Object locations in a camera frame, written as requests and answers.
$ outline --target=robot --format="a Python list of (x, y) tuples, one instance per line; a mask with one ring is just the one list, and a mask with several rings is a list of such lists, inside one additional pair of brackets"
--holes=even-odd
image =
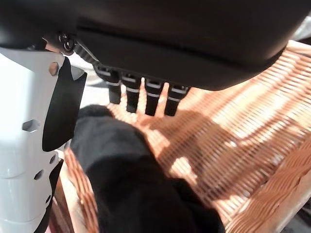
[(86, 82), (65, 55), (94, 65), (111, 102), (124, 83), (129, 112), (141, 77), (149, 115), (169, 82), (173, 116), (190, 87), (221, 90), (268, 68), (310, 9), (310, 0), (1, 0), (0, 233), (47, 228), (56, 150), (73, 137)]

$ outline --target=black cloth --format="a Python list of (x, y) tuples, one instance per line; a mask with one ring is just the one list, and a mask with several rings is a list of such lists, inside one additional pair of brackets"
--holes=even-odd
[(83, 110), (71, 149), (92, 185), (100, 232), (225, 232), (185, 180), (164, 175), (133, 126)]

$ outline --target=woven rattan surface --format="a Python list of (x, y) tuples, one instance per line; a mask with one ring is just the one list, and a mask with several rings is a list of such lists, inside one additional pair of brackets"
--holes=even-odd
[[(273, 214), (311, 170), (311, 59), (285, 50), (242, 84), (218, 92), (192, 88), (174, 117), (163, 116), (166, 90), (155, 117), (144, 114), (144, 90), (137, 114), (126, 112), (126, 95), (109, 108), (146, 134), (165, 173), (185, 178), (219, 211), (227, 232), (279, 230), (267, 221), (277, 220)], [(89, 182), (69, 150), (65, 159), (86, 228), (97, 232)]]

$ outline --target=screw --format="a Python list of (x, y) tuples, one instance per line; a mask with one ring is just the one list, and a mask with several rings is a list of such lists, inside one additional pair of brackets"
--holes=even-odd
[(63, 45), (63, 48), (66, 52), (72, 52), (74, 47), (74, 40), (70, 35), (66, 33), (61, 33), (58, 36), (59, 42)]
[(59, 69), (58, 63), (52, 62), (49, 67), (49, 72), (52, 76), (55, 76), (58, 73), (58, 69)]

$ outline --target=white plastic housing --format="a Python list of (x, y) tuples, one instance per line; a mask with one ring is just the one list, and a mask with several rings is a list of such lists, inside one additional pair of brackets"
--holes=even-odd
[(51, 200), (58, 154), (42, 150), (42, 135), (58, 78), (53, 62), (61, 67), (64, 57), (0, 48), (0, 233), (33, 233)]

